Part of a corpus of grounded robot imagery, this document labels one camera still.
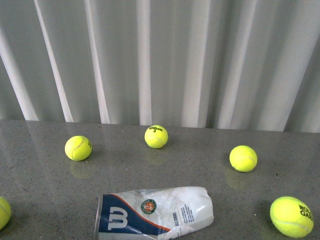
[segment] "tennis ball logo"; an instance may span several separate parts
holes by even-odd
[[[314,220],[312,218],[312,214],[311,214],[310,209],[306,208],[305,206],[301,206],[301,205],[299,205],[299,207],[300,207],[300,210],[301,210],[300,213],[301,213],[302,216],[310,219],[311,221]]]
[[[156,127],[156,126],[151,126],[151,127],[149,127],[149,130],[151,130],[151,129],[153,129],[153,132],[154,132],[154,133],[155,133],[157,130],[163,132],[163,130],[162,130],[161,128]]]

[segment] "tennis ball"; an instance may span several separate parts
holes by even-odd
[[[258,162],[256,152],[249,146],[236,146],[230,152],[230,163],[232,167],[240,172],[249,172],[254,169]]]
[[[149,147],[159,149],[167,143],[168,132],[163,126],[153,125],[145,131],[144,140]]]
[[[9,222],[11,207],[8,201],[0,196],[0,230]]]
[[[302,238],[314,227],[310,208],[292,196],[276,199],[271,205],[270,217],[281,233],[292,238]]]
[[[82,161],[89,157],[92,146],[85,136],[73,136],[65,144],[65,154],[74,161]]]

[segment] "curtain fold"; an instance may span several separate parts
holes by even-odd
[[[319,0],[0,0],[0,119],[320,133]]]

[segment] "speckled gray surface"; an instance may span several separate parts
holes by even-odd
[[[181,240],[285,240],[272,225],[271,203],[289,195],[305,202],[320,239],[320,134],[166,127],[168,143],[152,149],[146,126],[0,121],[0,196],[12,207],[2,240],[94,238],[98,196],[134,189],[201,186],[214,222]],[[93,150],[75,162],[66,141],[87,136]],[[237,172],[229,153],[249,145],[256,168]]]

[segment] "wilson w logo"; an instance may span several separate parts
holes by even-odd
[[[116,206],[110,207],[108,230],[125,228],[128,224],[127,217],[128,213],[124,209]]]

